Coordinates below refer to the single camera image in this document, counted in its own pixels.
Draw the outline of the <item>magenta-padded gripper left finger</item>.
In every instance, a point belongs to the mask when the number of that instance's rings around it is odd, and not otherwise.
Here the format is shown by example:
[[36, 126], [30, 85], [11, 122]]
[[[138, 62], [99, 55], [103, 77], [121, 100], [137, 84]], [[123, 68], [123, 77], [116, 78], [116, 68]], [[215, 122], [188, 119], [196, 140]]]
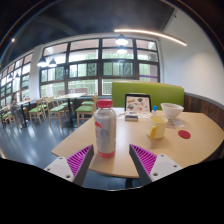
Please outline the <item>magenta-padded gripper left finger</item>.
[[89, 145], [68, 157], [58, 157], [45, 171], [81, 186], [93, 156], [94, 147]]

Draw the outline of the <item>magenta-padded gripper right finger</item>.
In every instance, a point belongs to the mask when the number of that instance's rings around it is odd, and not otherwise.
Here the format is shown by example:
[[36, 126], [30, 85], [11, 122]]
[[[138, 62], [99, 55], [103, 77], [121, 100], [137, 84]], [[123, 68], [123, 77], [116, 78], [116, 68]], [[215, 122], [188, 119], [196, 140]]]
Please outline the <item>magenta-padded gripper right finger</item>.
[[133, 144], [129, 145], [129, 155], [134, 162], [143, 186], [182, 169], [167, 155], [156, 155]]

